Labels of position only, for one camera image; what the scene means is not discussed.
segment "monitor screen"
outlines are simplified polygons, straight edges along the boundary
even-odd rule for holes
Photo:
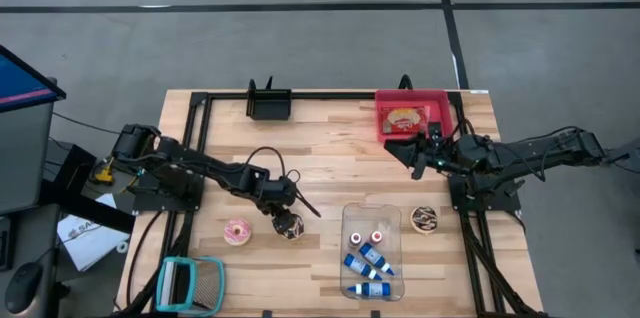
[[[64,92],[13,54],[0,52],[0,112],[64,98]]]

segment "wooden table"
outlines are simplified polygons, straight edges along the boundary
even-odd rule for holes
[[[167,92],[159,125],[164,135],[182,137],[191,92]],[[489,95],[461,93],[465,114],[477,133],[499,139]],[[274,146],[282,152],[287,169],[300,171],[299,188],[322,218],[296,203],[292,211],[304,218],[306,234],[287,241],[275,234],[270,218],[253,203],[207,180],[189,255],[212,255],[225,263],[226,295],[218,316],[255,317],[265,309],[275,317],[370,316],[371,310],[380,310],[383,317],[475,316],[459,218],[451,207],[446,180],[429,169],[422,180],[410,179],[407,169],[376,140],[372,100],[294,100],[287,122],[254,122],[245,116],[245,108],[244,100],[214,100],[205,152],[224,161],[244,162],[255,148]],[[252,163],[274,174],[280,170],[277,158],[267,153]],[[397,302],[351,300],[340,292],[341,216],[343,206],[352,202],[393,204],[402,211],[405,295]],[[433,207],[439,216],[438,230],[429,236],[416,233],[407,218],[418,205]],[[145,213],[136,219],[117,297],[121,306],[133,251],[152,216]],[[166,216],[156,221],[141,249],[132,278],[133,296],[157,267]],[[233,217],[243,217],[253,226],[253,236],[243,247],[231,247],[222,238],[223,226]],[[541,310],[522,228],[502,212],[488,213],[488,220],[499,268],[524,301]],[[492,309],[482,268],[481,278],[487,309]]]

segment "blue bottle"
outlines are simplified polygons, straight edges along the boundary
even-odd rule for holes
[[[344,258],[344,265],[349,267],[352,271],[362,275],[363,277],[367,277],[373,280],[382,280],[382,277],[380,277],[375,269],[371,269],[371,266],[366,262],[361,261],[360,259],[354,257],[349,253],[347,253],[347,256]]]
[[[362,283],[351,286],[347,290],[365,297],[388,297],[391,295],[389,283]]]
[[[382,254],[378,253],[378,251],[373,248],[371,243],[367,242],[364,245],[362,245],[362,247],[360,247],[360,254],[362,254],[362,256],[366,260],[371,262],[371,264],[373,264],[374,267],[380,268],[381,272],[395,275],[391,270],[391,266],[389,265],[389,263],[387,263],[384,260],[384,257],[382,256]]]

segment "pink donut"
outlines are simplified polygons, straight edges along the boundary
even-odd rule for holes
[[[242,218],[234,218],[224,226],[224,240],[232,246],[241,246],[251,237],[251,224]]]

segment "white paper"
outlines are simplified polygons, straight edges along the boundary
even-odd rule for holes
[[[96,202],[116,207],[112,194],[104,194],[96,199]],[[81,232],[93,229],[91,232],[86,232],[64,244],[73,264],[80,272],[89,269],[114,249],[118,243],[129,239],[129,235],[126,233],[107,227],[96,227],[99,227],[98,224],[73,215],[58,222],[58,236],[63,242],[78,236]]]

